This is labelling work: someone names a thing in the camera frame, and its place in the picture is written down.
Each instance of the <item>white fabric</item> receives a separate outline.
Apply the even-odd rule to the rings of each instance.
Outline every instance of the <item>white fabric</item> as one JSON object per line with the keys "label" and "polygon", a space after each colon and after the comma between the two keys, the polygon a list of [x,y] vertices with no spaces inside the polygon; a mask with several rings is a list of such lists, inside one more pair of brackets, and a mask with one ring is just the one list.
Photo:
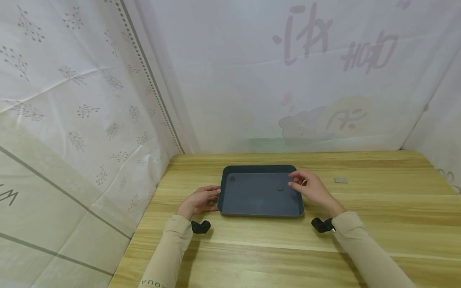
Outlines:
{"label": "white fabric", "polygon": [[461,44],[457,1],[129,3],[195,153],[399,149]]}
{"label": "white fabric", "polygon": [[0,19],[0,287],[106,287],[181,152],[174,111],[119,0]]}
{"label": "white fabric", "polygon": [[418,150],[461,195],[461,53],[403,145]]}

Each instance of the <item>gray stripe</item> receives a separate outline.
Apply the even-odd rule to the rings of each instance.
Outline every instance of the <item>gray stripe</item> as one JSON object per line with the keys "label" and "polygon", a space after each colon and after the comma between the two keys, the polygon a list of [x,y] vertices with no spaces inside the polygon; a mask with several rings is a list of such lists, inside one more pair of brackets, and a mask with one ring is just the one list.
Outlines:
{"label": "gray stripe", "polygon": [[131,17],[130,17],[130,15],[128,13],[128,10],[126,9],[125,1],[120,0],[120,3],[122,4],[123,10],[124,10],[125,15],[126,15],[126,18],[128,20],[128,23],[130,23],[131,30],[133,31],[133,35],[135,36],[136,42],[138,43],[138,46],[139,46],[139,50],[141,51],[141,54],[144,57],[144,62],[146,63],[146,66],[147,66],[147,68],[149,70],[149,73],[150,73],[150,76],[152,78],[152,81],[154,82],[155,88],[157,89],[157,92],[159,93],[160,101],[162,101],[163,108],[165,109],[165,114],[168,117],[168,120],[170,121],[170,125],[171,125],[171,128],[173,129],[173,133],[174,133],[174,135],[176,137],[176,140],[177,140],[177,143],[179,145],[179,148],[181,149],[181,152],[183,154],[185,154],[183,146],[181,145],[179,137],[177,136],[176,129],[174,129],[174,125],[173,125],[173,122],[171,121],[170,114],[168,114],[168,110],[166,109],[165,102],[163,101],[162,95],[160,94],[160,90],[159,90],[159,87],[157,86],[157,82],[156,82],[156,80],[154,78],[152,70],[150,69],[150,65],[149,65],[149,62],[147,61],[146,54],[144,54],[144,50],[143,50],[143,48],[141,46],[141,42],[139,41],[138,34],[136,33],[135,27],[133,25],[133,22],[131,21]]}
{"label": "gray stripe", "polygon": [[107,226],[111,227],[112,229],[114,229],[115,231],[117,231],[118,233],[122,234],[123,236],[125,236],[126,238],[130,239],[131,240],[131,237],[129,237],[128,235],[126,235],[125,233],[123,233],[120,229],[118,229],[117,227],[115,227],[114,225],[110,224],[108,221],[104,220],[103,218],[101,218],[101,216],[97,215],[96,213],[94,213],[93,211],[91,211],[88,207],[86,207],[82,202],[80,202],[77,198],[75,198],[74,196],[70,195],[68,192],[64,191],[63,188],[59,187],[58,185],[54,184],[53,182],[51,182],[51,180],[49,180],[48,178],[46,178],[45,176],[43,176],[40,172],[38,172],[37,170],[35,170],[34,168],[30,167],[27,163],[25,163],[24,161],[22,161],[21,159],[19,159],[18,157],[14,156],[13,154],[11,154],[8,150],[6,150],[5,148],[3,148],[2,146],[0,146],[0,151],[2,151],[3,153],[5,153],[8,157],[10,157],[11,159],[13,159],[14,161],[18,162],[19,164],[21,164],[22,166],[24,166],[25,168],[27,168],[30,172],[34,173],[35,175],[37,175],[38,177],[40,177],[42,180],[44,180],[45,182],[47,182],[48,184],[50,184],[51,186],[55,187],[57,190],[59,190],[62,194],[66,195],[67,197],[69,197],[70,199],[72,199],[75,203],[79,204],[83,209],[85,209],[86,211],[88,211],[88,213],[90,213],[91,215],[95,216],[96,218],[98,218],[99,220],[101,220],[103,223],[105,223]]}
{"label": "gray stripe", "polygon": [[110,273],[110,272],[107,272],[103,269],[99,269],[98,267],[94,267],[90,264],[86,264],[82,261],[78,261],[78,260],[75,260],[73,258],[70,258],[70,257],[67,257],[67,256],[64,256],[62,254],[59,254],[55,251],[51,251],[51,250],[48,250],[46,248],[43,248],[43,247],[40,247],[40,246],[37,246],[35,244],[32,244],[32,243],[29,243],[29,242],[26,242],[24,240],[21,240],[21,239],[18,239],[18,238],[15,238],[13,236],[9,236],[9,235],[6,235],[6,234],[3,234],[3,233],[0,233],[0,237],[3,238],[3,239],[6,239],[6,240],[9,240],[9,241],[12,241],[12,242],[15,242],[17,244],[21,244],[21,245],[24,245],[24,246],[27,246],[29,248],[32,248],[32,249],[35,249],[35,250],[38,250],[38,251],[41,251],[41,252],[44,252],[46,254],[50,254],[52,256],[55,256],[55,257],[58,257],[58,258],[61,258],[61,259],[64,259],[64,260],[67,260],[67,261],[71,261],[75,264],[78,264],[78,265],[81,265],[81,266],[84,266],[86,268],[90,268],[94,271],[98,271],[98,272],[101,272],[101,273],[104,273],[106,275],[109,275],[109,276],[114,276],[114,274]]}

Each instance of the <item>left hand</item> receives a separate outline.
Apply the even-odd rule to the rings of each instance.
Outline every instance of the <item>left hand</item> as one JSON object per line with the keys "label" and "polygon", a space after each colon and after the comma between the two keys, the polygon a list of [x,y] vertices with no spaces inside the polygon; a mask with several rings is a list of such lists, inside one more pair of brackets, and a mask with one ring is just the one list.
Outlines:
{"label": "left hand", "polygon": [[179,206],[176,211],[177,215],[183,216],[187,220],[191,220],[192,216],[203,211],[217,211],[218,208],[214,205],[218,201],[218,195],[221,192],[219,186],[200,187],[192,193]]}

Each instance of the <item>pink chinese character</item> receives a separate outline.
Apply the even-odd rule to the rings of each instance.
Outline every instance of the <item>pink chinese character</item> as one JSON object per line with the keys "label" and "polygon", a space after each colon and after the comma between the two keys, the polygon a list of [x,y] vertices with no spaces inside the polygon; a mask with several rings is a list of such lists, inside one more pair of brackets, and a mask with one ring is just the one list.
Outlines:
{"label": "pink chinese character", "polygon": [[[290,8],[290,12],[293,14],[303,14],[306,10],[304,5],[297,5],[292,6]],[[322,19],[316,19],[317,14],[317,3],[314,2],[311,6],[311,12],[309,15],[309,23],[307,26],[301,30],[296,36],[296,40],[300,40],[304,35],[306,35],[306,43],[304,44],[304,58],[309,57],[309,49],[315,45],[318,41],[322,40],[322,51],[325,53],[328,50],[328,29],[333,24],[333,19],[328,20],[325,22]],[[293,65],[297,57],[291,58],[290,51],[291,51],[291,29],[293,27],[293,15],[290,15],[287,20],[287,24],[285,26],[285,47],[284,47],[284,60],[287,66]],[[319,33],[314,37],[313,31],[314,28],[319,28]],[[275,44],[282,43],[282,38],[278,35],[274,35],[272,37],[272,41]]]}
{"label": "pink chinese character", "polygon": [[[357,113],[360,113],[361,111],[362,111],[362,109],[358,108],[358,109],[353,110],[352,114],[357,114]],[[337,118],[339,121],[341,121],[341,126],[339,126],[340,130],[343,130],[347,123],[362,120],[363,118],[365,118],[368,115],[368,113],[365,112],[362,115],[358,115],[356,117],[350,117],[349,118],[349,115],[350,115],[350,110],[349,109],[343,109],[343,110],[336,111],[333,114],[333,116],[330,118],[330,120],[328,121],[328,124],[326,125],[325,130],[328,130],[330,128],[331,124],[333,123],[333,120],[335,120],[335,117],[340,115],[340,114],[344,114],[343,117],[338,117]],[[356,127],[356,125],[354,123],[349,123],[348,127],[350,129],[354,129]]]}
{"label": "pink chinese character", "polygon": [[[384,48],[384,43],[387,40],[392,40],[391,47],[389,52],[386,55],[383,63],[378,65],[379,57]],[[349,50],[346,55],[341,56],[341,60],[344,60],[344,71],[347,71],[349,68],[354,68],[355,65],[357,67],[362,67],[364,64],[368,63],[368,67],[366,68],[365,74],[368,74],[371,68],[380,69],[387,65],[389,62],[392,53],[394,52],[397,42],[399,40],[398,35],[387,35],[384,36],[384,30],[378,35],[378,39],[376,40],[375,45],[371,45],[369,42],[364,44],[359,44],[355,47],[355,42],[352,42],[349,46]]]}

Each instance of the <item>long sleeve shirt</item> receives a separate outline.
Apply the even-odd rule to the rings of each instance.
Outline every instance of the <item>long sleeve shirt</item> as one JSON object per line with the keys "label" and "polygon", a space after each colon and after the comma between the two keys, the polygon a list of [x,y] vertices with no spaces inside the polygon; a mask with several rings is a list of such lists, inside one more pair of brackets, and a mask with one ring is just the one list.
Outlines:
{"label": "long sleeve shirt", "polygon": [[[354,212],[333,219],[334,236],[352,258],[370,288],[412,288],[415,285],[392,258],[365,231]],[[192,239],[189,220],[174,215],[166,222],[162,239],[152,256],[139,288],[174,288],[184,252]]]}

